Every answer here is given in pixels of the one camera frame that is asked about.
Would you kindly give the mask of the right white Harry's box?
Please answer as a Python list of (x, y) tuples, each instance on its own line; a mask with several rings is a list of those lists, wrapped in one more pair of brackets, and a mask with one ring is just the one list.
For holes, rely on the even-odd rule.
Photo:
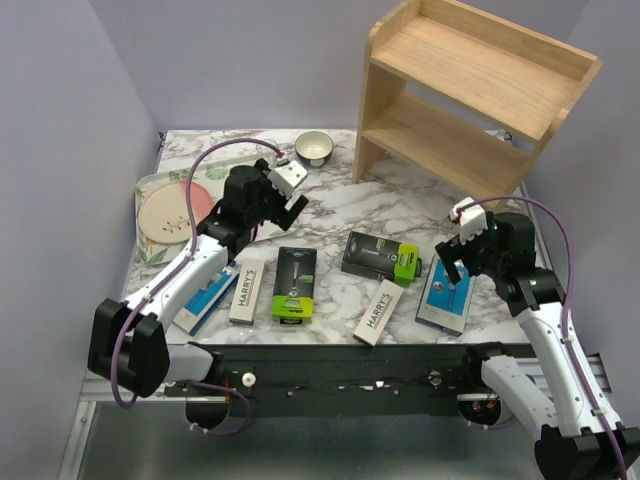
[(355, 328), (353, 336), (366, 345), (375, 346), (403, 292), (403, 287), (389, 280), (383, 280)]

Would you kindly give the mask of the dark ceramic bowl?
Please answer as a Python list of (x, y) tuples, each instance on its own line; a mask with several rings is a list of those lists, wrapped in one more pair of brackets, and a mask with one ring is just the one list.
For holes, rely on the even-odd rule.
[(296, 139), (294, 148), (297, 157), (304, 165), (321, 168), (331, 158), (334, 142), (326, 133), (308, 131)]

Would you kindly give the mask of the wooden two-tier shelf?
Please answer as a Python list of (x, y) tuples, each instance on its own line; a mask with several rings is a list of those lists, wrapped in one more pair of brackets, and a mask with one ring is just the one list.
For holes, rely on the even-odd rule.
[(601, 66), (459, 1), (404, 1), (368, 34), (352, 177), (392, 153), (500, 210)]

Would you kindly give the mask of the aluminium rail frame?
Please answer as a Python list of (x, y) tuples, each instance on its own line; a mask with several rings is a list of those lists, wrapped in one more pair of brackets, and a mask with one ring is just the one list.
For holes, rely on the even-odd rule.
[(512, 420), (537, 442), (558, 440), (560, 401), (587, 403), (579, 380), (556, 379), (525, 344), (199, 345), (198, 374), (173, 352), (102, 354), (92, 373), (134, 396), (178, 398), (187, 418), (216, 432), (225, 417), (460, 416), (484, 429)]

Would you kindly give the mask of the right blue razor package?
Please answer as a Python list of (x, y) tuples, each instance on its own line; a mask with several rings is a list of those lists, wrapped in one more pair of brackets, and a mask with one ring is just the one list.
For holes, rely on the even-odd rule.
[(459, 337), (466, 326), (475, 280), (461, 261), (454, 266), (460, 277), (457, 283), (450, 280), (441, 259), (433, 257), (415, 322)]

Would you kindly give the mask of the white harry's box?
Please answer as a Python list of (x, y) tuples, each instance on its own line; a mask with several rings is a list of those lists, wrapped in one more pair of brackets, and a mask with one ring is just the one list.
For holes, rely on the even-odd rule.
[(265, 265), (265, 261), (261, 259), (243, 261), (229, 310), (229, 321), (232, 324), (252, 325), (254, 323)]
[(375, 346), (403, 292), (403, 287), (389, 280), (383, 280), (355, 328), (353, 336), (366, 345)]

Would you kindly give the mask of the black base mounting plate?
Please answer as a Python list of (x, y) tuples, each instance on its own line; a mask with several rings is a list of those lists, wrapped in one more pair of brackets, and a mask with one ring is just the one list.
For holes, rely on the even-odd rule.
[(253, 417), (456, 416), (458, 396), (485, 395), (481, 353), (531, 359), (531, 346), (207, 345), (219, 379), (250, 401)]

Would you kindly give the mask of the pink and cream plate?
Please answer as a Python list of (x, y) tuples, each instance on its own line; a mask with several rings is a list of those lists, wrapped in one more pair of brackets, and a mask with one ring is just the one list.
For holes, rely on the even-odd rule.
[(177, 244), (191, 236), (186, 181), (171, 181), (149, 193), (138, 212), (138, 225), (149, 240)]

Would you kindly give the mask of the left blue razor package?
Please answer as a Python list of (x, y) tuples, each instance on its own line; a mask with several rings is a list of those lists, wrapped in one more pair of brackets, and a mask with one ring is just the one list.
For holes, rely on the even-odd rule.
[(228, 293), (233, 290), (237, 284), (238, 275), (236, 262), (233, 261), (198, 289), (179, 311), (173, 324), (194, 337)]

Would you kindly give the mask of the blue razor package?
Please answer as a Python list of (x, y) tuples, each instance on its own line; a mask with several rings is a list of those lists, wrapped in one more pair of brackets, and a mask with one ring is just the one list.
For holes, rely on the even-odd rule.
[(415, 322), (459, 337), (466, 326), (475, 280), (461, 261), (454, 266), (460, 277), (457, 283), (450, 280), (441, 259), (433, 257)]
[(228, 293), (233, 290), (237, 284), (238, 275), (236, 262), (233, 261), (198, 289), (179, 311), (173, 324), (194, 337)]

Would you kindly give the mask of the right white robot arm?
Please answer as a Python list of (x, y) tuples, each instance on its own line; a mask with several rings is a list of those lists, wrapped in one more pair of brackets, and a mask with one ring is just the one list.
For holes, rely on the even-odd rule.
[(557, 275), (536, 264), (533, 222), (480, 206), (449, 215), (458, 234), (436, 247), (453, 283), (463, 265), (486, 275), (528, 338), (547, 382), (542, 392), (499, 343), (467, 351), (460, 379), (493, 390), (534, 439), (546, 479), (625, 479), (639, 457), (639, 430), (627, 427), (603, 393), (581, 348)]

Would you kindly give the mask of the leaf-patterned tray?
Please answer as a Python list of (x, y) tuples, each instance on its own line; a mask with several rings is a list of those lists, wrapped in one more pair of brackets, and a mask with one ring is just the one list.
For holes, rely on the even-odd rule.
[[(191, 199), (197, 222), (222, 198), (224, 182), (232, 167), (253, 165), (256, 154), (235, 159), (203, 161), (193, 177)], [(172, 261), (191, 238), (186, 206), (189, 170), (173, 169), (140, 180), (135, 187), (136, 255), (147, 265)]]

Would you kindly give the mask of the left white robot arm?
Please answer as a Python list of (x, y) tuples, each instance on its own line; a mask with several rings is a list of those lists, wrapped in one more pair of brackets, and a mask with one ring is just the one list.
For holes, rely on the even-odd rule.
[(270, 167), (259, 159), (233, 167), (222, 197), (195, 228), (195, 236), (162, 272), (122, 301), (104, 300), (96, 309), (88, 354), (91, 372), (148, 397), (165, 382), (187, 381), (201, 395), (222, 380), (207, 349), (194, 343), (171, 345), (166, 332), (196, 291), (228, 266), (271, 222), (288, 230), (308, 200), (295, 190), (308, 175), (296, 160)]

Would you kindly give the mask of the black green Gillette box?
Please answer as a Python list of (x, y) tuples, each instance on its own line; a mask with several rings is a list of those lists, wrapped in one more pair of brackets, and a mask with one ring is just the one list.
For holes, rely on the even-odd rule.
[(279, 249), (271, 314), (280, 325), (303, 325), (311, 320), (314, 309), (316, 262), (316, 249)]
[(422, 259), (416, 245), (351, 231), (341, 271), (409, 287), (422, 274)]

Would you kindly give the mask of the left white Harry's box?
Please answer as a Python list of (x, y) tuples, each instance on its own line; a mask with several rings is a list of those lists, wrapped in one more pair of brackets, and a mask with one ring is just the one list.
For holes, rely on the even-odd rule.
[(261, 259), (243, 261), (229, 310), (229, 321), (232, 324), (252, 325), (254, 323), (265, 265), (265, 261)]

